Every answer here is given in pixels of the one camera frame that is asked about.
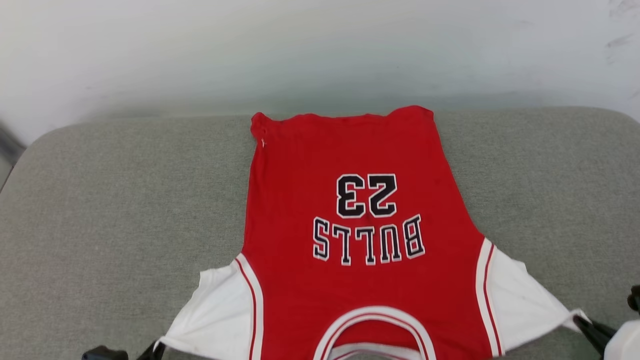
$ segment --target white trim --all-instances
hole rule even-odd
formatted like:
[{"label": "white trim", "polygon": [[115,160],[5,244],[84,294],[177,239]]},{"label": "white trim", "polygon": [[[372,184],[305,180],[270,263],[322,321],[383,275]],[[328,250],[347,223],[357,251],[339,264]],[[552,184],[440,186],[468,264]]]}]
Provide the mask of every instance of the white trim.
[{"label": "white trim", "polygon": [[487,271],[486,271],[486,286],[485,286],[485,290],[486,290],[486,298],[487,298],[487,306],[489,307],[489,313],[491,314],[491,319],[493,320],[493,326],[495,327],[495,336],[496,336],[496,340],[498,343],[498,351],[499,351],[499,355],[500,356],[504,356],[506,355],[506,350],[504,349],[504,344],[502,342],[502,336],[500,335],[500,326],[498,323],[498,319],[497,319],[497,315],[495,312],[495,306],[493,305],[493,292],[492,292],[492,287],[491,287],[491,282],[492,282],[492,269],[493,269],[493,264],[494,261],[493,259],[495,259],[495,254],[497,253],[498,248],[494,245],[493,246],[493,251],[491,253],[491,256],[489,257],[489,265],[487,267]]},{"label": "white trim", "polygon": [[423,360],[420,352],[412,348],[394,347],[374,343],[354,343],[335,347],[331,350],[329,360],[343,360],[355,354],[374,354],[398,360]]},{"label": "white trim", "polygon": [[492,311],[492,306],[486,301],[487,298],[490,299],[490,296],[485,292],[485,274],[487,262],[490,261],[489,256],[492,248],[493,244],[485,238],[482,247],[480,248],[480,255],[478,256],[478,262],[476,265],[476,299],[478,307],[480,308],[480,315],[482,316],[486,335],[489,339],[489,344],[491,345],[491,353],[493,357],[498,357],[501,355],[498,346],[499,339],[496,338],[496,332],[493,330],[494,322],[492,322],[492,318],[495,319],[495,315],[492,312],[490,313],[490,311]]},{"label": "white trim", "polygon": [[249,286],[251,286],[255,296],[255,314],[253,314],[255,334],[252,339],[253,352],[249,355],[249,359],[260,360],[262,355],[262,336],[264,334],[264,301],[262,299],[262,288],[260,287],[258,278],[255,276],[255,272],[253,272],[251,265],[249,265],[249,262],[246,260],[246,257],[240,253],[236,259],[238,260],[244,275],[249,281]]},{"label": "white trim", "polygon": [[367,306],[352,310],[340,316],[329,326],[316,347],[314,360],[328,360],[333,344],[340,334],[349,326],[367,320],[384,321],[406,329],[413,335],[418,344],[420,358],[429,360],[436,359],[431,338],[427,330],[416,318],[393,307]]}]

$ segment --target gray upholstered surface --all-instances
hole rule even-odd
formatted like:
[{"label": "gray upholstered surface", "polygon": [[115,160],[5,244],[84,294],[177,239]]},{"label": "gray upholstered surface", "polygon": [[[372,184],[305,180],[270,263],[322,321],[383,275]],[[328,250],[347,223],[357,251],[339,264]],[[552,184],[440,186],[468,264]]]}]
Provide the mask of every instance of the gray upholstered surface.
[{"label": "gray upholstered surface", "polygon": [[[436,114],[474,222],[568,307],[637,318],[640,125],[589,108]],[[0,358],[137,355],[198,272],[242,244],[249,117],[84,124],[45,135],[0,193]],[[185,359],[169,353],[166,359]],[[510,359],[596,359],[560,329]]]}]

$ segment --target white object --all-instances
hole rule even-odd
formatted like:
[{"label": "white object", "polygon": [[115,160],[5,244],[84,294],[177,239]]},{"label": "white object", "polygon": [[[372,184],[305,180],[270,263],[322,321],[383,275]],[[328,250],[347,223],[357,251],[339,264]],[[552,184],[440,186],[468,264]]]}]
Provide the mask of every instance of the white object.
[{"label": "white object", "polygon": [[640,320],[625,322],[604,349],[604,360],[640,359]]}]

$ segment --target white wall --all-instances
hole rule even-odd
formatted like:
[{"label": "white wall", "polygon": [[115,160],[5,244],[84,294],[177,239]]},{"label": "white wall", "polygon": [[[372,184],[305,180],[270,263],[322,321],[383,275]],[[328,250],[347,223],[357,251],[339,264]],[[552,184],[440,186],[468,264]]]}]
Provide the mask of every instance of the white wall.
[{"label": "white wall", "polygon": [[640,119],[640,0],[2,0],[0,126],[586,105]]}]

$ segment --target white side panel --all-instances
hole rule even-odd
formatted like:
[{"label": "white side panel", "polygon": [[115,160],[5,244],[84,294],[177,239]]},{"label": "white side panel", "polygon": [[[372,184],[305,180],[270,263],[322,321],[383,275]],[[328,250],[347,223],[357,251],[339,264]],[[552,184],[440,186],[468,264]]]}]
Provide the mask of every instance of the white side panel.
[{"label": "white side panel", "polygon": [[560,325],[579,331],[571,319],[574,314],[584,316],[581,310],[567,310],[498,248],[493,248],[490,261],[487,292],[503,352],[540,338]]},{"label": "white side panel", "polygon": [[160,342],[222,360],[247,360],[253,338],[253,295],[239,263],[200,273],[200,285]]}]

